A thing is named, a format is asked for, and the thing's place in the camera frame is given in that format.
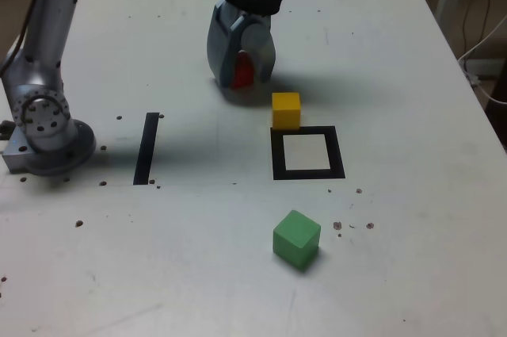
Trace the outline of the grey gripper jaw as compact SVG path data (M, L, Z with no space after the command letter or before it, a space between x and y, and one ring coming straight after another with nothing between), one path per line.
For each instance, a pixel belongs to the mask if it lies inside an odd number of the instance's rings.
M239 90L248 86L248 58L241 56L241 35L246 15L225 0L213 10L207 39L208 64L221 88Z
M249 24L241 35L241 47L251 63L260 82L271 79L276 62L276 49L271 34L271 17Z

